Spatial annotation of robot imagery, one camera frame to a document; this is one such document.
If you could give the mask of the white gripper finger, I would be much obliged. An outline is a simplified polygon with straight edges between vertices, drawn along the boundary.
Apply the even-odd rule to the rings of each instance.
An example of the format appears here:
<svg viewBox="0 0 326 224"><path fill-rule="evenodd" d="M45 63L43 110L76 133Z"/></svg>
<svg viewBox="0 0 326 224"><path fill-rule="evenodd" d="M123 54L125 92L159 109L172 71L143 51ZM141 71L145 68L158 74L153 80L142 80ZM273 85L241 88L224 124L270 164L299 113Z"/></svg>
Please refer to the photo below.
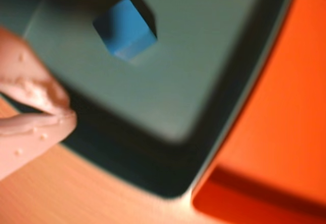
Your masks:
<svg viewBox="0 0 326 224"><path fill-rule="evenodd" d="M25 40L1 28L1 92L48 114L70 110L70 99Z"/></svg>
<svg viewBox="0 0 326 224"><path fill-rule="evenodd" d="M1 119L1 180L44 154L76 128L76 113L18 114Z"/></svg>

